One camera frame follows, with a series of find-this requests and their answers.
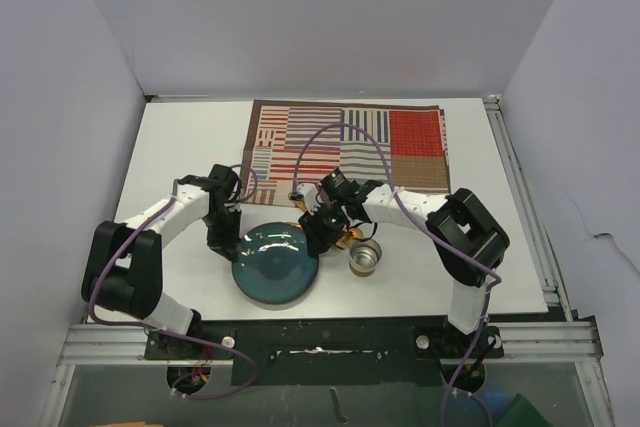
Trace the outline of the gold spoon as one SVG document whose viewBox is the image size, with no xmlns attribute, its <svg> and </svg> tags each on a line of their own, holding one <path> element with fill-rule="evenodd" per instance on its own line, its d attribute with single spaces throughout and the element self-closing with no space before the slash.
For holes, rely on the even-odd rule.
<svg viewBox="0 0 640 427">
<path fill-rule="evenodd" d="M 363 238 L 364 234 L 362 230 L 359 227 L 352 227 L 342 234 L 334 246 L 340 250 L 348 250 L 356 241 Z"/>
</svg>

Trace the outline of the beige metal cup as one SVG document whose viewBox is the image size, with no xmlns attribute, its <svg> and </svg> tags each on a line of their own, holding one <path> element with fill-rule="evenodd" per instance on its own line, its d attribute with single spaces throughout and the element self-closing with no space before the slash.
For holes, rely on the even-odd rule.
<svg viewBox="0 0 640 427">
<path fill-rule="evenodd" d="M 375 240 L 357 240 L 349 248 L 349 268 L 357 276 L 372 275 L 382 258 L 382 249 Z"/>
</svg>

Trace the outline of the blue ceramic plate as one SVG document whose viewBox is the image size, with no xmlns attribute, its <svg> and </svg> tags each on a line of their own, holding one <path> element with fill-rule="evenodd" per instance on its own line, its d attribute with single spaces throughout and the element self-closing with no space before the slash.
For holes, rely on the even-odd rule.
<svg viewBox="0 0 640 427">
<path fill-rule="evenodd" d="M 302 227 L 269 222 L 248 230 L 237 246 L 231 272 L 238 288 L 268 305 L 296 301 L 314 283 L 319 258 L 310 256 Z"/>
</svg>

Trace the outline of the patchwork striped cloth placemat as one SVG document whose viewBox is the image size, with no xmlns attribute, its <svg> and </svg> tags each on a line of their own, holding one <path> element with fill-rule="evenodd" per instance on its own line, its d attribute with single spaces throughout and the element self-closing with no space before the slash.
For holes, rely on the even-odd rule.
<svg viewBox="0 0 640 427">
<path fill-rule="evenodd" d="M 450 192 L 445 113 L 438 106 L 256 100 L 240 178 L 258 205 L 287 206 L 292 183 L 334 169 L 358 182 Z"/>
</svg>

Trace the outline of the gold fork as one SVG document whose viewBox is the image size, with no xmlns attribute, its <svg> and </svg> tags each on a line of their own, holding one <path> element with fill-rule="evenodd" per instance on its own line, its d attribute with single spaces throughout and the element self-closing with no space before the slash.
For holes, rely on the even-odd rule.
<svg viewBox="0 0 640 427">
<path fill-rule="evenodd" d="M 303 195 L 297 192 L 290 192 L 288 195 L 288 199 L 296 208 L 300 209 L 303 212 L 307 211 Z"/>
</svg>

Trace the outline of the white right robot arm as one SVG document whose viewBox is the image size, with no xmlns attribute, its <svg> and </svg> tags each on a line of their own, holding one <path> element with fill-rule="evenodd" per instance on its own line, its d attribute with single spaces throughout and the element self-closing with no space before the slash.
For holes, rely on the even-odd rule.
<svg viewBox="0 0 640 427">
<path fill-rule="evenodd" d="M 448 195 L 422 194 L 379 180 L 349 180 L 336 168 L 318 184 L 293 186 L 289 200 L 303 210 L 299 223 L 310 256 L 327 252 L 358 222 L 424 233 L 434 242 L 453 279 L 446 346 L 459 356 L 478 348 L 478 328 L 486 316 L 488 296 L 501 281 L 495 269 L 510 239 L 472 191 L 460 188 Z"/>
</svg>

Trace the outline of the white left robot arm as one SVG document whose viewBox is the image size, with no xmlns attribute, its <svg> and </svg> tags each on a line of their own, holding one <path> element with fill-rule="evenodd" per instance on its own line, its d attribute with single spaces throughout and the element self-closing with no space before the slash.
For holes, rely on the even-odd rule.
<svg viewBox="0 0 640 427">
<path fill-rule="evenodd" d="M 173 181 L 167 197 L 122 222 L 104 221 L 93 234 L 81 285 L 88 316 L 98 307 L 129 317 L 122 326 L 170 332 L 168 346 L 180 357 L 200 352 L 204 334 L 199 314 L 164 292 L 163 250 L 197 222 L 206 227 L 206 244 L 229 262 L 238 259 L 241 180 L 233 168 L 216 164 L 207 176 Z"/>
</svg>

